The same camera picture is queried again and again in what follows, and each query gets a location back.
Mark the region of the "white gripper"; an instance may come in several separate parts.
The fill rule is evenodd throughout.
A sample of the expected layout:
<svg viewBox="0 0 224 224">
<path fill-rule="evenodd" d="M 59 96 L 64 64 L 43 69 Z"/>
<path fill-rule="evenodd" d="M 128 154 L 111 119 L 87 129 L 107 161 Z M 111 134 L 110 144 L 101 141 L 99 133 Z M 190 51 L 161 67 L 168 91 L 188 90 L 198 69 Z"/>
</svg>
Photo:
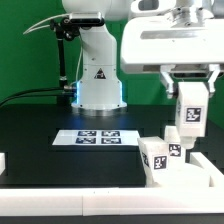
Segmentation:
<svg viewBox="0 0 224 224">
<path fill-rule="evenodd" d="M 173 27 L 163 16 L 130 20 L 123 31 L 121 68 L 127 74 L 160 71 L 168 99 L 178 97 L 171 70 L 202 72 L 209 66 L 209 97 L 224 65 L 224 19 L 207 19 L 202 27 Z"/>
</svg>

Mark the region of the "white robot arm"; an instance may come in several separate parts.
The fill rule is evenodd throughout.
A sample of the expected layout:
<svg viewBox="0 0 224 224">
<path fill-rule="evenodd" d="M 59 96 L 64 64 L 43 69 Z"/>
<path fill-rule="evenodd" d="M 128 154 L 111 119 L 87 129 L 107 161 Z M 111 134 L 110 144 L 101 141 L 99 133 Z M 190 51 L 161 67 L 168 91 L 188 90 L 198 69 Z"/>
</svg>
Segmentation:
<svg viewBox="0 0 224 224">
<path fill-rule="evenodd" d="M 200 73 L 209 91 L 224 71 L 224 1 L 62 0 L 82 41 L 83 73 L 72 107 L 93 113 L 123 110 L 117 70 L 158 73 L 172 98 L 173 74 Z"/>
</svg>

